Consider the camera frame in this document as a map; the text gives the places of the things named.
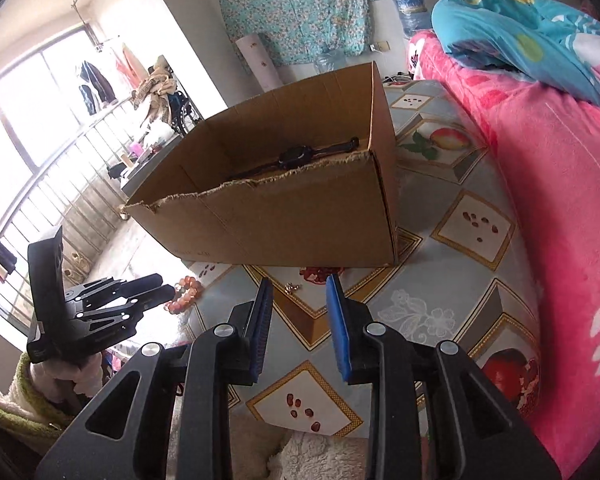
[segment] floral cloth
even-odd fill
[[[529,424],[570,478],[600,439],[600,108],[463,68],[430,32],[411,41],[422,39],[422,77],[477,121],[520,216],[542,292],[542,390]]]
[[[444,51],[466,68],[515,67],[600,108],[600,22],[554,0],[440,0]]]
[[[371,37],[374,0],[219,0],[232,42],[257,32],[276,66],[312,62],[325,50],[358,56]]]

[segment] apple print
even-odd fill
[[[442,150],[457,152],[471,146],[471,140],[453,128],[439,128],[429,136],[429,140]]]
[[[520,350],[508,348],[489,357],[482,367],[493,384],[522,414],[527,416],[538,402],[539,367]]]

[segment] pink blanket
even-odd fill
[[[540,83],[462,68],[432,32],[442,81],[496,155],[541,295],[542,391],[530,424],[564,478],[600,439],[600,109]]]

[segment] cardboard box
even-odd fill
[[[252,179],[295,146],[352,153]],[[196,126],[126,210],[176,256],[269,266],[397,262],[395,135],[375,63],[283,86]]]

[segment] torn cardboard edge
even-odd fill
[[[283,180],[283,179],[286,179],[289,177],[293,177],[297,174],[307,173],[307,172],[309,172],[311,170],[315,170],[317,168],[345,165],[345,164],[348,164],[355,160],[363,160],[363,159],[367,159],[367,158],[371,158],[371,157],[373,157],[373,153],[370,152],[368,149],[363,148],[363,150],[359,151],[359,152],[332,155],[332,156],[328,156],[326,158],[321,158],[319,160],[314,160],[313,162],[310,162],[309,164],[305,164],[304,166],[301,166],[300,168],[295,168],[294,170],[286,170],[284,173],[280,173],[280,174],[276,174],[276,175],[272,175],[272,176],[266,176],[263,178],[242,178],[242,179],[238,179],[238,180],[228,180],[227,182],[223,182],[220,186],[214,187],[212,189],[207,189],[206,191],[199,191],[199,192],[193,192],[193,193],[177,193],[177,194],[173,194],[173,195],[167,195],[166,197],[158,199],[151,204],[147,204],[144,201],[140,201],[140,202],[137,202],[134,204],[128,204],[127,207],[144,206],[145,208],[152,211],[153,213],[157,213],[158,209],[160,209],[160,207],[162,205],[164,205],[165,203],[173,201],[173,200],[177,200],[180,198],[201,198],[202,199],[213,193],[220,192],[223,189],[227,189],[232,186],[242,186],[243,184],[248,184],[248,186],[256,188],[256,187],[264,186],[266,184],[277,182],[277,181],[280,181],[280,180]]]

